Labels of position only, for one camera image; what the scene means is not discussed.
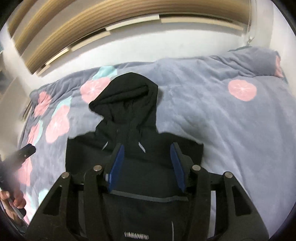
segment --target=bedsheet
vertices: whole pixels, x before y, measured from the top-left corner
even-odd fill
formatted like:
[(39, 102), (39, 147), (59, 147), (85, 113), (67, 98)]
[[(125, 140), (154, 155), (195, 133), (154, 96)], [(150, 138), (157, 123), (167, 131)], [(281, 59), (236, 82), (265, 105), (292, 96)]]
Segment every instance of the bedsheet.
[(202, 166), (237, 177), (271, 236), (296, 201), (296, 101), (278, 53), (257, 47), (220, 56), (104, 66), (34, 90), (33, 111), (19, 142), (20, 148), (31, 143), (37, 149), (18, 172), (26, 220), (65, 171), (67, 138), (94, 131), (102, 120), (88, 104), (115, 76), (127, 72), (159, 86), (158, 131), (203, 142)]

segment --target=pink circle pattern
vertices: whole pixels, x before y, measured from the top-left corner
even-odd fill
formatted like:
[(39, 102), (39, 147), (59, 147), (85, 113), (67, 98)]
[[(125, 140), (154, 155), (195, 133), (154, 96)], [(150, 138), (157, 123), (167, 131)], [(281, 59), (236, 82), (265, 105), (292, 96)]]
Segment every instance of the pink circle pattern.
[(274, 74), (277, 77), (283, 78), (283, 71), (281, 69), (281, 57), (276, 56), (276, 72)]
[(39, 134), (39, 128), (40, 128), (39, 123), (37, 123), (37, 125), (35, 125), (35, 126), (32, 126), (31, 131), (28, 136), (28, 144), (30, 143), (30, 144), (34, 145), (34, 143), (38, 137), (38, 134)]
[(230, 94), (242, 101), (250, 101), (257, 95), (255, 85), (245, 80), (232, 80), (228, 84)]
[(109, 77), (102, 77), (97, 80), (86, 81), (80, 87), (82, 99), (89, 104), (108, 86), (109, 83)]
[(42, 91), (39, 94), (38, 105), (35, 107), (34, 116), (37, 117), (43, 115), (47, 110), (51, 100), (51, 96), (47, 94), (45, 91)]
[(69, 110), (69, 106), (62, 105), (54, 114), (45, 131), (47, 143), (55, 142), (59, 136), (69, 131), (70, 123), (67, 117)]
[(31, 172), (32, 172), (32, 162), (31, 162), (31, 158), (29, 157), (22, 164), (22, 167), (17, 171), (19, 182), (29, 187), (31, 184), (31, 179), (30, 179)]

